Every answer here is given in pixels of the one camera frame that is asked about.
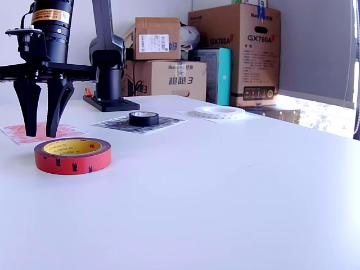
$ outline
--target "black cable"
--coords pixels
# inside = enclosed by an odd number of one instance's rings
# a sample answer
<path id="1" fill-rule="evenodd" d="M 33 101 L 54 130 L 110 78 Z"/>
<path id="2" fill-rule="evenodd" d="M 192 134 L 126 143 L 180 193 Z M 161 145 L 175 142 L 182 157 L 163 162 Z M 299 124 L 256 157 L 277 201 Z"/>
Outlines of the black cable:
<path id="1" fill-rule="evenodd" d="M 136 63 L 139 61 L 135 61 L 134 65 L 133 65 L 133 93 L 131 94 L 131 96 L 136 97 L 136 92 L 143 86 L 143 81 L 139 80 L 138 82 L 135 81 L 135 66 Z"/>
<path id="2" fill-rule="evenodd" d="M 35 3 L 32 3 L 31 6 L 30 6 L 30 10 L 28 13 L 26 13 L 22 19 L 21 19 L 21 23 L 20 23 L 20 28 L 23 29 L 24 28 L 24 24 L 25 24 L 25 17 L 28 15 L 28 14 L 31 14 L 34 12 L 34 6 L 35 6 Z"/>

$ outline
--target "yellow tape core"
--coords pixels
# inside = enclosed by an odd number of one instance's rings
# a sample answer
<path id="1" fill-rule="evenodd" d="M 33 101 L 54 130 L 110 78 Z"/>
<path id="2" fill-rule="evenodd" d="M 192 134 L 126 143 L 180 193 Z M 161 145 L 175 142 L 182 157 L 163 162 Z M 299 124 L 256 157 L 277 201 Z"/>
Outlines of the yellow tape core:
<path id="1" fill-rule="evenodd" d="M 44 151 L 52 155 L 81 155 L 95 152 L 101 144 L 87 139 L 65 139 L 44 146 Z"/>

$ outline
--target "red patterned paper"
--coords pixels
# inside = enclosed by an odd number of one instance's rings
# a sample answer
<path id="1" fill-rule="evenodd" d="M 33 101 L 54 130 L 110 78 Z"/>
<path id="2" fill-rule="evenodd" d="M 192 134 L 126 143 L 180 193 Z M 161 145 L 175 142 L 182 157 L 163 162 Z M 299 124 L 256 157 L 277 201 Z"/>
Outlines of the red patterned paper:
<path id="1" fill-rule="evenodd" d="M 37 136 L 27 137 L 25 133 L 25 125 L 13 125 L 11 127 L 0 127 L 10 138 L 20 145 L 33 142 L 49 141 L 53 138 L 46 137 L 46 122 L 38 123 Z M 81 131 L 76 127 L 68 124 L 60 124 L 56 133 L 56 138 L 64 138 L 71 136 L 79 136 L 87 132 Z"/>

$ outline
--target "cardboard box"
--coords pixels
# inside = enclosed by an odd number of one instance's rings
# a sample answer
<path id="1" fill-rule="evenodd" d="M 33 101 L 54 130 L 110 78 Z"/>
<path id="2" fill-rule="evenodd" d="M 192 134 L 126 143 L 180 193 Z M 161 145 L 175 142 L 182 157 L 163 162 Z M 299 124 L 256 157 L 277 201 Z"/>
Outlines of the cardboard box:
<path id="1" fill-rule="evenodd" d="M 230 105 L 231 50 L 226 48 L 193 49 L 189 60 L 207 65 L 206 101 L 222 106 Z"/>
<path id="2" fill-rule="evenodd" d="M 181 59 L 179 18 L 136 18 L 133 34 L 134 59 Z"/>
<path id="3" fill-rule="evenodd" d="M 122 94 L 129 96 L 179 95 L 206 100 L 206 63 L 127 61 Z"/>
<path id="4" fill-rule="evenodd" d="M 232 0 L 232 4 L 250 4 L 250 5 L 256 5 L 260 7 L 268 7 L 268 1 L 267 0 Z"/>
<path id="5" fill-rule="evenodd" d="M 202 45 L 231 49 L 231 105 L 276 104 L 280 75 L 280 11 L 231 4 L 189 13 Z"/>

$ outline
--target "black electrical tape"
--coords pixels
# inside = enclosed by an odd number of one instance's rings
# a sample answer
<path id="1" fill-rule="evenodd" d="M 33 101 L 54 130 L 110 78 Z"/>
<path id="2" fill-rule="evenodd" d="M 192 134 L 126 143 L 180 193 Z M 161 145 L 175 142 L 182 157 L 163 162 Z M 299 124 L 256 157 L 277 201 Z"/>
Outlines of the black electrical tape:
<path id="1" fill-rule="evenodd" d="M 147 111 L 132 112 L 129 114 L 129 124 L 135 127 L 149 127 L 159 124 L 159 114 Z"/>

